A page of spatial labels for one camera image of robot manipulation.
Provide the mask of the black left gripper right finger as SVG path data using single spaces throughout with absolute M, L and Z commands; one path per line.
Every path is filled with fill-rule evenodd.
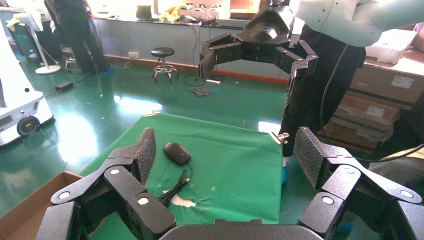
M 327 240 L 351 212 L 384 240 L 423 239 L 424 205 L 418 193 L 366 169 L 346 149 L 321 142 L 307 127 L 296 132 L 294 149 L 317 190 L 299 218 L 301 225 Z

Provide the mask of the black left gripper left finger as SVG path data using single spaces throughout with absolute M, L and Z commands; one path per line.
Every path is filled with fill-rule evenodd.
M 146 186 L 156 154 L 155 131 L 145 128 L 134 144 L 114 149 L 96 171 L 52 195 L 36 238 L 87 240 L 117 214 L 136 239 L 160 239 L 177 223 Z

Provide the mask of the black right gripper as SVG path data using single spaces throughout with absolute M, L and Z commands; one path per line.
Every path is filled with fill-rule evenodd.
M 202 43 L 199 54 L 198 76 L 205 80 L 216 65 L 246 60 L 273 62 L 289 74 L 285 107 L 293 98 L 295 86 L 300 86 L 312 75 L 318 55 L 305 40 L 289 47 L 295 15 L 288 5 L 266 6 L 251 19 L 236 38 L 225 33 Z

